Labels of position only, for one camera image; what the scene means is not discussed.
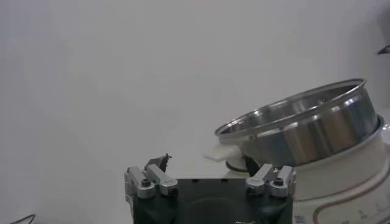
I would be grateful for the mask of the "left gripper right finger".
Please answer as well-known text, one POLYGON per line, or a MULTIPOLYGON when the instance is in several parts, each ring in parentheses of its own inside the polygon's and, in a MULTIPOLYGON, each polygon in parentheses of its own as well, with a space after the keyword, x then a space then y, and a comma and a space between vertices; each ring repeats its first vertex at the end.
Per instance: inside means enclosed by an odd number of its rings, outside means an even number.
POLYGON ((295 195, 297 173, 293 167, 260 164, 248 156, 244 157, 244 162, 249 173, 245 184, 250 195, 267 193, 277 198, 295 195))

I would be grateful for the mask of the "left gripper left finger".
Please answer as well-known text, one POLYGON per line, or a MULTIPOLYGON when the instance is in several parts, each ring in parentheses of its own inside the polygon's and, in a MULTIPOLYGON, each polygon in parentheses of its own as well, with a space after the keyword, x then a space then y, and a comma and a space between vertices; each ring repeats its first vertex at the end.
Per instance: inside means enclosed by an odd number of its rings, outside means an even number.
POLYGON ((128 167, 124 172, 125 200, 132 201, 133 196, 150 199, 156 195, 157 190, 162 196, 178 196, 178 180, 165 173, 171 158, 172 156, 166 153, 150 159, 143 169, 137 166, 128 167))

